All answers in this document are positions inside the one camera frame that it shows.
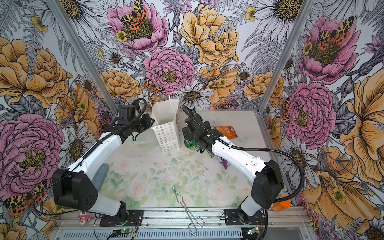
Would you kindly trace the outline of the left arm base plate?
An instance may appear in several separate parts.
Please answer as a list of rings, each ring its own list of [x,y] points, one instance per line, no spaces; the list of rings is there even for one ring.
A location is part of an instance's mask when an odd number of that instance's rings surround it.
[[[142,225],[144,210],[127,210],[122,216],[103,215],[100,227],[140,227]]]

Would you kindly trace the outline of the white printed paper bag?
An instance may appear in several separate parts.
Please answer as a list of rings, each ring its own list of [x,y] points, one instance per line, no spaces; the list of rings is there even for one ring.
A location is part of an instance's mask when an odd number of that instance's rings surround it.
[[[178,151],[181,148],[179,126],[180,96],[176,92],[169,99],[152,106],[151,118],[155,120],[151,129],[162,152]]]

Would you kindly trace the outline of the round green snack packet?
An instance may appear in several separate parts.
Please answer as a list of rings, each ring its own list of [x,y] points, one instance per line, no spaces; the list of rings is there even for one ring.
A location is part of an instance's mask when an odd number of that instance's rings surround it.
[[[192,151],[198,151],[200,149],[200,147],[196,144],[195,141],[185,140],[184,144],[185,144],[186,148],[188,148]]]

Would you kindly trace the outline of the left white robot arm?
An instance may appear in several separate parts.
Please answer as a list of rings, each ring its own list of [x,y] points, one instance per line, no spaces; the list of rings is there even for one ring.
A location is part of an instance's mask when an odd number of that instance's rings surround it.
[[[99,168],[124,141],[151,128],[155,120],[149,114],[129,119],[118,118],[109,125],[99,140],[75,163],[54,172],[53,193],[55,204],[82,212],[110,216],[124,223],[128,220],[126,204],[99,194],[93,184]]]

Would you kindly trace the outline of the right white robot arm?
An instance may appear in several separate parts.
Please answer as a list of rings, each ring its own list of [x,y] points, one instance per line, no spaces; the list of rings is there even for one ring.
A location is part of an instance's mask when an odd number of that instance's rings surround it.
[[[251,181],[251,192],[240,204],[237,216],[247,225],[258,211],[269,209],[284,188],[278,163],[254,157],[249,150],[242,151],[218,130],[212,129],[195,109],[183,106],[182,110],[188,116],[186,127],[182,129],[185,140],[194,141],[201,153],[208,152],[228,161]]]

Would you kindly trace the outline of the purple pink cherry candy bag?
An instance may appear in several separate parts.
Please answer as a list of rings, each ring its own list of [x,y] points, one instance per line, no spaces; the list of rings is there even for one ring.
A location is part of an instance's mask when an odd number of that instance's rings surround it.
[[[222,165],[223,165],[224,169],[226,170],[228,168],[228,161],[222,159]]]

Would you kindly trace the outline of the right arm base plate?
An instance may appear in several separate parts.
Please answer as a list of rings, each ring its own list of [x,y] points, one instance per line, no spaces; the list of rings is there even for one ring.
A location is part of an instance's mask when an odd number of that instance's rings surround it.
[[[250,217],[241,209],[224,209],[222,217],[226,226],[261,226],[266,224],[266,216],[260,211]]]

